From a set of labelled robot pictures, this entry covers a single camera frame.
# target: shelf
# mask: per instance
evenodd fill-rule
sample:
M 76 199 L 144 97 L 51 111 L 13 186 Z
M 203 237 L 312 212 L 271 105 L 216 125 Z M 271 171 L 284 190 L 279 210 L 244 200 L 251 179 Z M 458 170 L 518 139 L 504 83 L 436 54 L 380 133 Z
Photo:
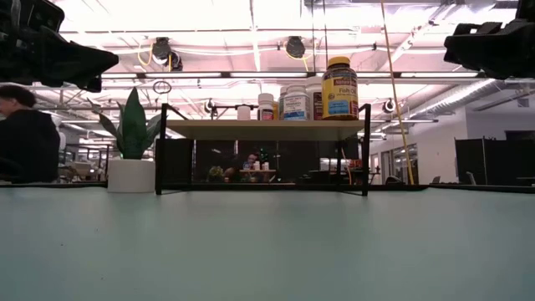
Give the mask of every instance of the shelf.
M 168 120 L 167 127 L 193 140 L 336 141 L 357 134 L 363 120 Z

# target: bottle label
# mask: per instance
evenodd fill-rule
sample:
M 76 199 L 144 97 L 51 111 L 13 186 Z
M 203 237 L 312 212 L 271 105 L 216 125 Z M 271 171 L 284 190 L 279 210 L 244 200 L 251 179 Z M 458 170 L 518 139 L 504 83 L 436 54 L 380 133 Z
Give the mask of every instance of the bottle label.
M 334 70 L 324 79 L 323 114 L 359 116 L 357 75 L 347 69 Z
M 310 103 L 308 96 L 284 97 L 283 119 L 284 120 L 309 120 Z
M 324 118 L 324 103 L 321 99 L 321 92 L 314 92 L 312 97 L 314 120 L 322 120 Z
M 260 120 L 273 120 L 273 110 L 263 109 L 260 117 Z

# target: black jacket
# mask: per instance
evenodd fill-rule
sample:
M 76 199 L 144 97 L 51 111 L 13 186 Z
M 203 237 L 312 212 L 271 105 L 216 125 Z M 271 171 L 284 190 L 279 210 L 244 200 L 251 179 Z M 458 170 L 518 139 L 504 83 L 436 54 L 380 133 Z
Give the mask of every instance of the black jacket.
M 36 110 L 18 110 L 0 121 L 0 159 L 22 167 L 17 170 L 0 161 L 0 174 L 16 176 L 18 179 L 14 182 L 57 179 L 59 134 L 50 115 Z

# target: green leaf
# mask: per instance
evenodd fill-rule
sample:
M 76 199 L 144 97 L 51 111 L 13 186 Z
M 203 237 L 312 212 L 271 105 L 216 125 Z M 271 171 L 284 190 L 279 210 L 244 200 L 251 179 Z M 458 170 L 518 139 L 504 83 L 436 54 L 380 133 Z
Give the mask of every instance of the green leaf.
M 140 98 L 137 89 L 132 89 L 124 112 L 121 118 L 121 134 L 123 137 L 123 147 L 125 157 L 127 159 L 141 159 L 143 155 L 142 146 L 145 144 L 147 138 L 145 110 L 140 104 Z
M 147 122 L 147 132 L 150 130 L 151 127 L 153 127 L 156 123 L 160 122 L 161 120 L 161 114 L 158 114 L 154 117 L 152 117 L 149 122 Z
M 158 120 L 156 124 L 154 124 L 147 130 L 147 139 L 145 140 L 145 144 L 143 145 L 144 150 L 148 149 L 154 143 L 154 139 L 160 133 L 160 125 L 161 120 Z
M 123 134 L 123 115 L 125 114 L 125 107 L 117 102 L 117 105 L 119 106 L 119 127 L 117 128 L 117 131 L 120 134 Z
M 105 115 L 99 113 L 100 124 L 107 130 L 111 135 L 117 138 L 117 129 L 111 120 Z

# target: black mechanical arm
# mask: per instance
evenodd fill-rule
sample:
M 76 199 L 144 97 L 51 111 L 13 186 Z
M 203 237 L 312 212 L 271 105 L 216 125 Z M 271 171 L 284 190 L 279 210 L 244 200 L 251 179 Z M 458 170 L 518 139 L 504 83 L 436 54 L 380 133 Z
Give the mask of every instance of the black mechanical arm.
M 499 22 L 457 25 L 444 46 L 446 62 L 495 79 L 535 78 L 535 0 L 520 0 L 515 19 L 504 28 Z
M 0 0 L 0 82 L 50 87 L 64 83 L 90 92 L 119 58 L 67 42 L 59 35 L 64 11 L 47 0 Z

